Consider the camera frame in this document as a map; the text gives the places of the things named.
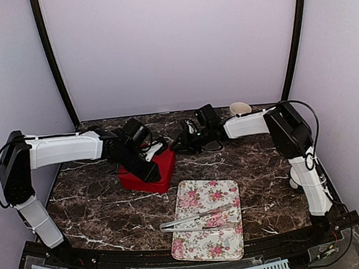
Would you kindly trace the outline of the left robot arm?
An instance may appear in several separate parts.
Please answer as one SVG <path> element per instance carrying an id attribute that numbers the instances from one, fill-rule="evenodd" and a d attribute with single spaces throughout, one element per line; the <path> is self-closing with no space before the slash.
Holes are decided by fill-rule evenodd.
<path id="1" fill-rule="evenodd" d="M 0 206 L 14 208 L 31 231 L 65 268 L 78 262 L 78 254 L 65 245 L 66 238 L 36 197 L 31 172 L 45 166 L 73 161 L 106 160 L 118 164 L 144 183 L 159 182 L 161 173 L 154 156 L 167 148 L 154 140 L 149 128 L 129 119 L 122 128 L 92 127 L 82 132 L 55 135 L 24 135 L 11 132 L 0 149 Z"/>

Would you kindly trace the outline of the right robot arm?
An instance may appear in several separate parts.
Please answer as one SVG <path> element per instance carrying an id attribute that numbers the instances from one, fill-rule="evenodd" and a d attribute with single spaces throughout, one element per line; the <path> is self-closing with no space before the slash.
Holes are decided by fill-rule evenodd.
<path id="1" fill-rule="evenodd" d="M 181 120 L 182 131 L 170 146 L 178 154 L 195 155 L 211 142 L 244 136 L 269 134 L 277 152 L 288 160 L 292 187 L 303 188 L 312 222 L 308 239 L 322 244 L 331 235 L 327 221 L 333 206 L 326 178 L 316 157 L 319 132 L 313 132 L 307 121 L 295 109 L 297 100 L 283 100 L 270 107 L 250 113 L 236 113 L 222 120 L 212 105 L 207 104 L 194 114 L 199 122 Z"/>

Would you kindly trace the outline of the red chocolate box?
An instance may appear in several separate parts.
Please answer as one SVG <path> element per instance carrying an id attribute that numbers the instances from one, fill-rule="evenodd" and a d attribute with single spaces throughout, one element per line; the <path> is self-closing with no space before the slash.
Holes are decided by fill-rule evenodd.
<path id="1" fill-rule="evenodd" d="M 148 193 L 167 193 L 170 188 L 172 180 L 172 173 L 167 172 L 162 174 L 159 182 L 143 182 L 133 174 L 122 174 L 119 175 L 119 181 L 124 189 L 142 191 Z"/>

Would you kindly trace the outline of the red box lid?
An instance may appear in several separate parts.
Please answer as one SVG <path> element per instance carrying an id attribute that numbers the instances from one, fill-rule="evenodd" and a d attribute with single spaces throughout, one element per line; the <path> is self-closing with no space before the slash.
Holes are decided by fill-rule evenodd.
<path id="1" fill-rule="evenodd" d="M 168 144 L 158 143 L 150 149 L 147 158 L 151 158 L 150 162 L 155 164 L 151 175 L 144 181 L 121 167 L 118 178 L 122 187 L 134 191 L 166 193 L 175 169 L 175 152 L 169 149 Z"/>

